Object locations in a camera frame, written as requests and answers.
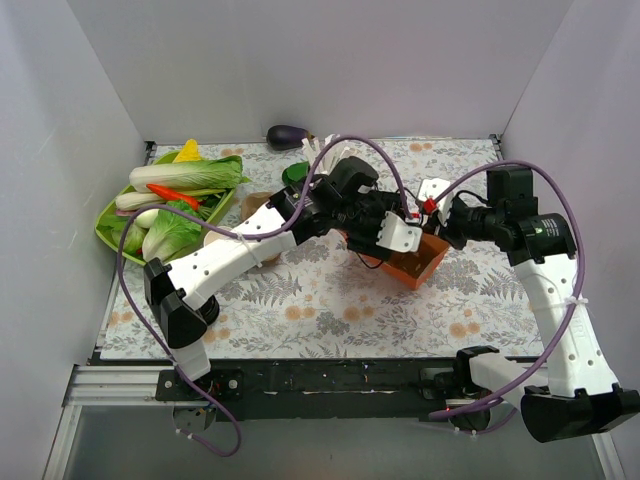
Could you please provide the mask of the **orange paper bag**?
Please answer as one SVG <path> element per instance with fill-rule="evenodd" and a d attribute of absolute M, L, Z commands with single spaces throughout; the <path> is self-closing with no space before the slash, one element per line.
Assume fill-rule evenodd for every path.
<path fill-rule="evenodd" d="M 422 234 L 416 252 L 394 252 L 380 269 L 409 289 L 417 290 L 433 275 L 449 248 L 446 241 L 434 235 Z"/>

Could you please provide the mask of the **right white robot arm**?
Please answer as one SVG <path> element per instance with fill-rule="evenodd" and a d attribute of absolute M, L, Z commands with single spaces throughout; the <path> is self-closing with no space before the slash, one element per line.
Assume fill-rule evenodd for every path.
<path fill-rule="evenodd" d="M 433 416 L 467 415 L 506 402 L 541 443 L 608 432 L 638 414 L 639 394 L 620 386 L 594 333 L 581 294 L 585 260 L 575 218 L 571 212 L 539 214 L 533 191 L 537 167 L 499 162 L 483 170 L 487 196 L 478 207 L 466 205 L 449 181 L 423 181 L 419 198 L 428 225 L 458 250 L 468 241 L 485 241 L 507 255 L 528 297 L 544 351 L 525 368 L 493 347 L 460 350 L 452 373 L 454 389 L 469 398 L 483 390 L 489 394 Z"/>

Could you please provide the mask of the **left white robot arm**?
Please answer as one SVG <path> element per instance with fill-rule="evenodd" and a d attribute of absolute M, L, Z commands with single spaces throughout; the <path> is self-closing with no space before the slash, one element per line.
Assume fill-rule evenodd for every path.
<path fill-rule="evenodd" d="M 378 189 L 379 175 L 355 156 L 342 159 L 328 174 L 292 183 L 233 228 L 228 237 L 169 263 L 158 258 L 144 268 L 146 302 L 161 328 L 170 358 L 180 372 L 178 387 L 193 400 L 213 386 L 204 335 L 218 318 L 216 293 L 271 257 L 332 230 L 345 234 L 357 253 L 387 260 L 379 245 L 386 216 L 402 216 L 401 190 Z"/>

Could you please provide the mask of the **green pepper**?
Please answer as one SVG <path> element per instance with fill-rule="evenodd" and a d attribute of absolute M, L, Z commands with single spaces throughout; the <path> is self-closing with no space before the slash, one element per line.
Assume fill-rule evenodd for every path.
<path fill-rule="evenodd" d="M 305 182 L 309 174 L 309 170 L 310 164 L 308 162 L 291 164 L 283 170 L 281 175 L 282 182 L 285 186 Z"/>

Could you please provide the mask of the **floral table mat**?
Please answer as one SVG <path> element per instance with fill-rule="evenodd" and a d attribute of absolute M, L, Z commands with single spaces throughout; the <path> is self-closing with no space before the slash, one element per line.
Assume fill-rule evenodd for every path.
<path fill-rule="evenodd" d="M 455 180 L 498 159 L 495 140 L 414 137 L 376 140 L 417 194 L 424 178 Z M 282 188 L 283 170 L 305 161 L 299 150 L 266 144 L 200 145 L 205 158 L 240 155 L 251 180 L 236 190 L 223 226 L 240 223 L 241 201 Z M 275 262 L 227 284 L 221 313 L 204 336 L 211 358 L 451 357 L 490 345 L 506 356 L 537 356 L 543 346 L 524 289 L 490 243 L 449 250 L 434 274 L 411 290 L 367 268 L 338 233 L 311 239 Z M 164 360 L 121 291 L 110 299 L 102 361 Z"/>

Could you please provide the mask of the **purple eggplant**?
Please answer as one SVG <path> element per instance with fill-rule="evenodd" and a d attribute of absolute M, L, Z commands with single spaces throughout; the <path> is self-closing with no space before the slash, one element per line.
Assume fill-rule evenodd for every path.
<path fill-rule="evenodd" d="M 266 133 L 266 142 L 275 151 L 287 151 L 300 148 L 304 140 L 312 140 L 315 136 L 304 128 L 290 125 L 274 125 Z"/>

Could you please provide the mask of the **napa cabbage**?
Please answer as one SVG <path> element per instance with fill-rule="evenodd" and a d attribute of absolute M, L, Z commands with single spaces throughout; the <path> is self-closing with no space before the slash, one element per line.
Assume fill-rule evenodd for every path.
<path fill-rule="evenodd" d="M 250 179 L 244 174 L 242 158 L 232 155 L 216 160 L 160 163 L 137 167 L 129 174 L 129 184 L 147 192 L 148 184 L 176 191 L 233 189 Z"/>

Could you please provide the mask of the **stack of paper cups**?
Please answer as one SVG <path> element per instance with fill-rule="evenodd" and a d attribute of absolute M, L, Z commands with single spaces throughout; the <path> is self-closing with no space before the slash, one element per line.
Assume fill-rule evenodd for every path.
<path fill-rule="evenodd" d="M 210 230 L 204 236 L 202 246 L 206 247 L 206 246 L 210 245 L 211 243 L 213 243 L 213 242 L 215 242 L 217 240 L 220 240 L 220 239 L 227 240 L 228 238 L 229 238 L 228 235 L 221 234 L 218 231 Z"/>

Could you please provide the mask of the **red chili pepper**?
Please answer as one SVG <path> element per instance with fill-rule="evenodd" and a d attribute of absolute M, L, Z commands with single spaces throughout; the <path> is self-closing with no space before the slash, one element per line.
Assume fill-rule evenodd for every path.
<path fill-rule="evenodd" d="M 167 202 L 171 201 L 184 201 L 191 209 L 194 211 L 198 211 L 200 207 L 200 203 L 198 200 L 190 195 L 183 194 L 177 192 L 169 187 L 161 186 L 157 184 L 147 184 L 146 187 L 148 190 L 166 200 Z"/>

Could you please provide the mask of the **yellow corn cob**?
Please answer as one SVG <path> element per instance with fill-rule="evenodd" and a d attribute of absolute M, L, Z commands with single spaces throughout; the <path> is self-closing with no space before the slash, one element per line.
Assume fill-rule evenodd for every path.
<path fill-rule="evenodd" d="M 202 159 L 199 153 L 199 146 L 195 139 L 189 139 L 185 142 L 182 149 L 174 158 L 174 163 L 196 162 Z"/>

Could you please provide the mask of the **green lettuce leaf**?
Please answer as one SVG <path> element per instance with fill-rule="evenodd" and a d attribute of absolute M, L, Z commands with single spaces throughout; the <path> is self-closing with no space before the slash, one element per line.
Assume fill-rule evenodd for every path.
<path fill-rule="evenodd" d="M 145 262 L 158 258 L 165 262 L 200 238 L 202 227 L 186 218 L 160 209 L 142 243 Z"/>

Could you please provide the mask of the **white radish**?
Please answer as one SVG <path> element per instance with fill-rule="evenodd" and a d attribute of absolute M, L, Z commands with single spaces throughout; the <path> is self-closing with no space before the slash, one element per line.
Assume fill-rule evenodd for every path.
<path fill-rule="evenodd" d="M 151 192 L 128 192 L 118 195 L 115 199 L 117 210 L 135 211 L 150 204 L 162 204 L 165 200 Z"/>

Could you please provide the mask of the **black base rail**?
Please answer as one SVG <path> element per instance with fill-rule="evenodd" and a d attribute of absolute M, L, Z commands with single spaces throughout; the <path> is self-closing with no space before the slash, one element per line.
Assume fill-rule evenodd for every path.
<path fill-rule="evenodd" d="M 207 395 L 235 418 L 416 418 L 483 396 L 463 387 L 451 358 L 214 360 L 188 385 L 172 369 L 160 372 L 155 398 L 194 406 Z"/>

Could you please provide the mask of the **aluminium frame rail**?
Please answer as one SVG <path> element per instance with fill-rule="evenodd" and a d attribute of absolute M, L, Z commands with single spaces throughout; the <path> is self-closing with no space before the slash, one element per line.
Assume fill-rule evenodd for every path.
<path fill-rule="evenodd" d="M 206 394 L 238 405 L 253 399 L 342 400 L 346 396 L 430 397 L 448 377 L 452 358 L 218 360 L 191 386 L 169 365 L 76 367 L 66 393 L 70 405 L 202 404 Z"/>

